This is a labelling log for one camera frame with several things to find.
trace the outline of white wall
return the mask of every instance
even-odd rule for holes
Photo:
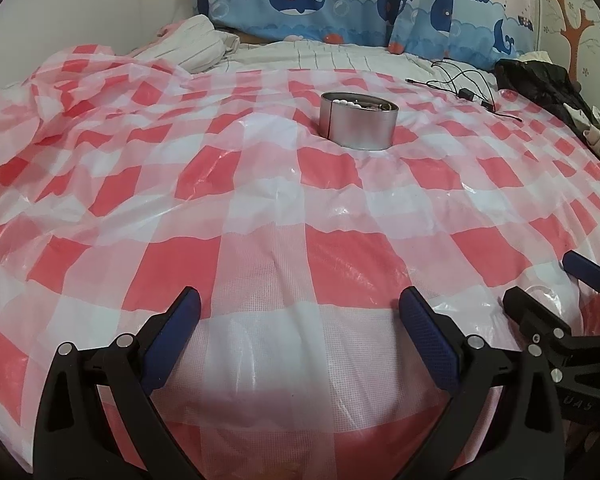
[[[190,13],[187,0],[4,0],[0,88],[27,78],[48,56],[76,44],[99,43],[127,54]]]

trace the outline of plastic sheet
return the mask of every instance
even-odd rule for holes
[[[319,137],[334,90],[396,103],[395,146]],[[389,76],[190,76],[96,46],[0,91],[0,436],[30,463],[56,347],[107,345],[191,285],[203,319],[152,398],[209,479],[392,478],[446,401],[403,288],[503,348],[513,285],[600,333],[558,264],[600,262],[600,164],[528,101],[496,104],[523,122]]]

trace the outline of inflated plastic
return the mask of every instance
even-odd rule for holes
[[[394,146],[321,138],[327,91],[396,103]],[[30,463],[57,346],[135,333],[190,285],[202,319],[152,399],[207,478],[392,478],[447,398],[398,319],[407,286],[495,347],[517,346],[514,285],[600,333],[559,263],[600,264],[600,163],[495,100],[522,122],[390,76],[191,76],[96,46],[0,91],[0,437]]]

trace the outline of red square pattern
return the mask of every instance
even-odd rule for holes
[[[589,195],[589,201],[600,210],[600,197],[595,193]]]
[[[338,478],[394,478],[430,433],[443,408],[434,406],[396,422],[335,433]]]
[[[584,167],[584,171],[589,173],[596,180],[600,181],[600,168],[592,160],[590,160]]]
[[[574,200],[570,205],[573,212],[576,213],[580,225],[582,225],[582,228],[584,229],[584,234],[589,236],[593,229],[598,225],[597,222],[593,219],[591,213],[587,211],[587,208],[585,208],[578,200]]]
[[[568,140],[560,139],[555,143],[555,147],[566,156],[571,155],[576,149],[573,144],[571,144]]]
[[[135,130],[131,130],[127,142],[138,139],[144,142],[160,143],[167,136],[169,130],[171,130],[171,126],[172,124],[163,124],[162,126],[153,126],[151,128],[136,128]]]
[[[0,403],[18,424],[29,356],[0,332]]]
[[[435,158],[403,158],[413,176],[424,189],[464,189],[457,171],[444,160]]]
[[[289,81],[289,92],[296,99],[306,99],[313,106],[320,106],[320,96],[312,85],[300,81]]]
[[[411,285],[404,262],[383,234],[323,233],[307,225],[306,250],[319,304],[391,308]]]
[[[546,126],[544,126],[544,124],[542,124],[540,121],[537,120],[533,120],[529,123],[529,127],[535,131],[536,134],[540,134],[542,135],[544,133],[544,131],[546,130]]]
[[[490,129],[493,132],[493,135],[497,139],[500,139],[500,140],[508,139],[511,136],[511,134],[513,133],[501,122],[497,122],[497,123],[493,124],[492,126],[490,126]]]
[[[569,178],[576,174],[576,170],[574,170],[569,164],[563,162],[561,160],[554,160],[555,167],[560,170],[565,177]]]
[[[507,161],[499,156],[493,158],[479,158],[478,162],[489,179],[499,188],[522,187],[523,184],[516,173],[507,164]]]
[[[356,161],[348,153],[333,155],[315,148],[298,150],[301,182],[321,189],[342,189],[351,184],[362,188]]]
[[[202,299],[202,317],[209,317],[220,240],[177,237],[149,244],[122,309],[164,312],[183,288],[192,286]]]
[[[91,204],[89,211],[94,216],[106,216],[120,204],[136,194],[136,184],[140,177],[141,166],[126,168],[117,175],[105,177],[102,187]]]
[[[497,227],[470,229],[451,237],[487,286],[510,283],[531,267],[526,256],[511,247]]]
[[[204,146],[178,177],[175,197],[193,200],[234,190],[240,152]]]
[[[583,335],[600,335],[600,294],[595,294],[589,301],[581,302],[579,306],[582,314]]]
[[[410,129],[405,126],[396,126],[394,130],[394,141],[392,144],[397,146],[398,144],[407,144],[418,140],[418,136],[413,133]]]
[[[31,267],[27,279],[62,294],[66,272],[88,248],[89,246],[73,240],[52,236]]]
[[[308,115],[306,115],[302,110],[299,110],[298,108],[296,108],[296,111],[294,112],[293,120],[296,123],[302,124],[302,126],[305,126],[306,128],[308,128],[312,134],[316,134],[318,132],[318,123],[316,123],[314,120],[312,120]]]
[[[131,97],[131,100],[142,106],[151,106],[155,105],[160,100],[160,97],[162,97],[160,90],[143,81]]]
[[[564,228],[556,215],[551,215],[547,218],[538,218],[529,222],[529,225],[538,231],[554,248],[555,256],[562,259],[565,253],[573,250],[576,243],[573,237]]]
[[[94,132],[92,130],[84,130],[78,135],[78,138],[75,141],[76,148],[80,146],[83,142],[86,142],[93,146],[94,148],[99,148],[105,142],[111,139],[112,136],[104,135],[98,132]]]
[[[74,54],[95,54],[98,51],[97,44],[78,45],[74,48]]]
[[[9,187],[20,176],[29,163],[19,156],[0,166],[0,184]]]
[[[88,66],[88,59],[70,59],[62,64],[62,71],[80,73]]]
[[[71,170],[64,175],[53,177],[45,186],[45,189],[42,190],[42,193],[40,193],[38,200],[42,200],[45,196],[50,194],[54,194],[56,196],[63,195],[66,191],[66,188],[69,186],[69,181],[71,180],[72,174],[74,174],[74,170]]]
[[[95,108],[95,106],[91,102],[84,100],[84,101],[80,101],[74,107],[69,108],[67,111],[64,112],[63,115],[65,117],[75,119],[76,117],[79,117],[87,112],[90,112],[94,108]]]
[[[455,121],[443,121],[438,123],[438,126],[442,126],[454,137],[475,137],[478,135],[473,130],[470,130],[466,126],[463,126]]]
[[[235,121],[239,121],[241,118],[251,114],[253,112],[253,108],[247,108],[237,114],[221,114],[217,117],[214,117],[209,124],[209,127],[206,129],[207,133],[210,134],[219,134],[224,129],[229,127],[230,124],[235,123]]]

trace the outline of clamp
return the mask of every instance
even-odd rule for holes
[[[33,443],[34,480],[203,480],[149,395],[166,383],[200,320],[200,296],[185,288],[137,335],[105,348],[62,343],[46,377]],[[146,470],[127,463],[111,433],[98,386],[111,389]]]
[[[597,264],[569,251],[562,259],[562,268],[600,292]],[[520,333],[546,356],[562,418],[600,430],[600,335],[571,335],[568,324],[518,287],[508,290],[502,303]],[[588,452],[581,449],[578,457],[568,463],[567,479],[600,478],[600,436]]]

